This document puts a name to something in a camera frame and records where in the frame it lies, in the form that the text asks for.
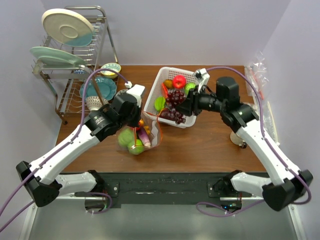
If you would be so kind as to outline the dark grapes bunch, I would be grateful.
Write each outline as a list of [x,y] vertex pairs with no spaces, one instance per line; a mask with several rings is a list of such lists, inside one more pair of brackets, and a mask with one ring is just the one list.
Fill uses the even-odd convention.
[[172,90],[168,93],[164,108],[170,110],[170,121],[174,121],[177,125],[184,124],[186,118],[183,114],[176,110],[176,106],[185,100],[185,93],[181,90]]

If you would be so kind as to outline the small green cabbage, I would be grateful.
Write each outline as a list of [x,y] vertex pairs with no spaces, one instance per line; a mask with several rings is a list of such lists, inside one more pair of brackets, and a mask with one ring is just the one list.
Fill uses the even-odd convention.
[[131,141],[127,145],[128,151],[133,155],[139,155],[145,151],[145,146],[140,139]]

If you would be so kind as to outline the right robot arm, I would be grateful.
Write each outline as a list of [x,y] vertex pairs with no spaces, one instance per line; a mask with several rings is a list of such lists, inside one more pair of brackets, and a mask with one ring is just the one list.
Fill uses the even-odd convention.
[[198,115],[203,110],[219,113],[222,121],[251,148],[267,171],[268,177],[240,170],[229,173],[217,185],[227,196],[246,192],[263,198],[271,209],[279,212],[310,193],[312,173],[300,170],[286,157],[262,126],[261,115],[240,101],[239,85],[232,77],[220,77],[216,81],[216,92],[190,89],[182,105],[187,116]]

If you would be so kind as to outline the clear zip top bag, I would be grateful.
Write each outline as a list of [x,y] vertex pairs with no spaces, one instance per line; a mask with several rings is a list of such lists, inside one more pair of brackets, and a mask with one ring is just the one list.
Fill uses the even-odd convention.
[[[142,111],[140,116],[141,116],[141,119],[144,120],[144,123],[147,124],[149,126],[149,129],[150,129],[150,134],[148,135],[148,137],[149,137],[149,140],[150,140],[150,143],[151,143],[151,147],[144,146],[144,152],[145,152],[145,151],[151,150],[153,148],[156,148],[157,146],[160,145],[160,143],[162,142],[163,133],[162,133],[162,130],[161,130],[161,127],[160,127],[160,123],[158,121],[158,116],[157,116],[157,118],[155,120],[153,120],[151,118],[151,115],[148,112],[145,112],[145,111]],[[138,127],[126,126],[122,130],[124,130],[126,128],[130,128],[130,129],[133,130],[133,132],[134,132],[134,140],[139,139],[139,137],[137,135]],[[127,147],[121,147],[120,145],[119,145],[119,147],[122,150],[129,152]]]

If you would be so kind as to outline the large green cabbage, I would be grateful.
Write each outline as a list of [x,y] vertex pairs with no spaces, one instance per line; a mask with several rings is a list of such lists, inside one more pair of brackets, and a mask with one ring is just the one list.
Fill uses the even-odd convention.
[[121,147],[127,148],[135,140],[134,131],[131,128],[125,128],[119,133],[117,140]]

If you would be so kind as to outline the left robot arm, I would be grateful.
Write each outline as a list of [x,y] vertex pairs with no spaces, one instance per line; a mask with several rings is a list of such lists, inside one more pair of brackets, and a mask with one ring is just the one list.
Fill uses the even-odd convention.
[[82,118],[76,129],[44,156],[28,163],[20,162],[17,173],[25,189],[38,207],[44,207],[61,195],[85,192],[99,196],[106,188],[105,180],[95,170],[62,174],[62,170],[88,149],[98,145],[117,131],[129,130],[133,136],[126,146],[136,150],[141,138],[137,134],[151,124],[147,136],[151,147],[160,143],[160,115],[141,109],[141,98],[120,94],[111,104],[105,104]]

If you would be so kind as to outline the purple white radish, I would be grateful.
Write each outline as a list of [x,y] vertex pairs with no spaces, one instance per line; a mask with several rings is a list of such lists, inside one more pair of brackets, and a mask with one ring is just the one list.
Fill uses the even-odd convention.
[[148,136],[146,130],[143,127],[141,127],[137,131],[137,135],[138,135],[138,138],[141,140],[142,144],[145,147],[151,147],[151,142],[150,142],[149,136]]

